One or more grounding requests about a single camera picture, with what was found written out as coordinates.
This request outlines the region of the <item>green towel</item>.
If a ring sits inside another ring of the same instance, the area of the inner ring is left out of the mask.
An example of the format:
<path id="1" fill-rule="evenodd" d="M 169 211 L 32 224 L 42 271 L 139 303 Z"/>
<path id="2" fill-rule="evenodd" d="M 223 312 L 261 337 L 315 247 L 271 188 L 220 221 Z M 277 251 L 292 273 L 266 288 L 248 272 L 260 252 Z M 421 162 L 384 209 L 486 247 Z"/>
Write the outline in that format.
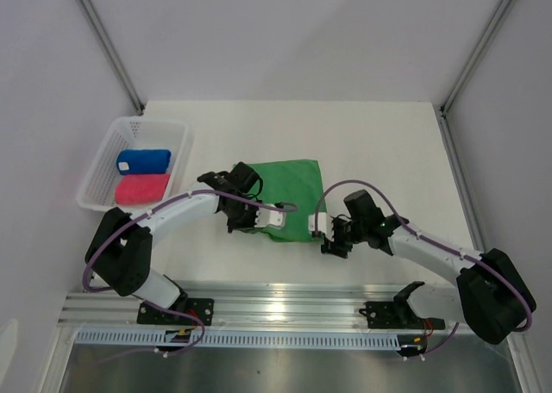
<path id="1" fill-rule="evenodd" d="M 295 203 L 298 211 L 285 216 L 282 228 L 266 227 L 263 234 L 277 243 L 310 243 L 308 229 L 323 194 L 323 180 L 317 160 L 298 159 L 250 164 L 260 175 L 263 187 L 258 198 L 263 203 Z"/>

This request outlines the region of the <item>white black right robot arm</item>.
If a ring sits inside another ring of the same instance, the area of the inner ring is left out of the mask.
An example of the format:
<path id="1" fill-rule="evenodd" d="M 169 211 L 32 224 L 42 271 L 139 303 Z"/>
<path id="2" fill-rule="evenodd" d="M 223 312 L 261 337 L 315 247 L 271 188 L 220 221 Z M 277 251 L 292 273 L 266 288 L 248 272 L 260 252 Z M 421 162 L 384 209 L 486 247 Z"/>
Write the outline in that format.
<path id="1" fill-rule="evenodd" d="M 532 325 L 536 301 L 510 257 L 496 248 L 481 253 L 447 244 L 398 215 L 347 220 L 319 213 L 309 217 L 309 229 L 323 239 L 322 253 L 347 258 L 354 245 L 367 243 L 432 271 L 457 291 L 451 319 L 489 344 Z"/>

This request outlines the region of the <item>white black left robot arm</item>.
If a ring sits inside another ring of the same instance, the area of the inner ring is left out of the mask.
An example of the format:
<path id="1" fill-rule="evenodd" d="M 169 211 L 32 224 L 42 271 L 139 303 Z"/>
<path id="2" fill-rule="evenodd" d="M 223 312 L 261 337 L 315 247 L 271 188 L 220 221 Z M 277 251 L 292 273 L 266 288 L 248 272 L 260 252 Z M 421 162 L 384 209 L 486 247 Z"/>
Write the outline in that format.
<path id="1" fill-rule="evenodd" d="M 188 191 L 134 212 L 115 207 L 104 215 L 85 255 L 82 284 L 89 292 L 114 290 L 157 306 L 165 322 L 181 322 L 187 313 L 185 292 L 155 271 L 154 247 L 191 221 L 219 212 L 229 225 L 255 224 L 257 196 L 263 180 L 249 165 L 238 163 L 229 172 L 207 172 Z"/>

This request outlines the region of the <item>blue towel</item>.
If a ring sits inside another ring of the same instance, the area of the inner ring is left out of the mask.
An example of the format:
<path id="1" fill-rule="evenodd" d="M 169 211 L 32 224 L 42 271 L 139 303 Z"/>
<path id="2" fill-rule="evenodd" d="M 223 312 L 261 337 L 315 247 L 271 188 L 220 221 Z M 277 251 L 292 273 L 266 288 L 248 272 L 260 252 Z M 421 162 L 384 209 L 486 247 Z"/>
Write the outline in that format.
<path id="1" fill-rule="evenodd" d="M 121 175 L 164 174 L 172 153 L 168 149 L 126 149 L 116 158 Z"/>

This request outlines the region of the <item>red towel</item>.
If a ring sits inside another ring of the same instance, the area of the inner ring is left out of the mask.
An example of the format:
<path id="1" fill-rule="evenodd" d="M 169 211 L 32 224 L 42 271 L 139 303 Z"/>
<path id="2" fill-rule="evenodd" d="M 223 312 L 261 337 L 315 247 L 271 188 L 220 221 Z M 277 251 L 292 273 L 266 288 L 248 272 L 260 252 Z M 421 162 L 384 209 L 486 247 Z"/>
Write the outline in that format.
<path id="1" fill-rule="evenodd" d="M 169 179 L 169 174 L 124 176 L 115 189 L 115 202 L 122 206 L 159 202 L 165 195 Z"/>

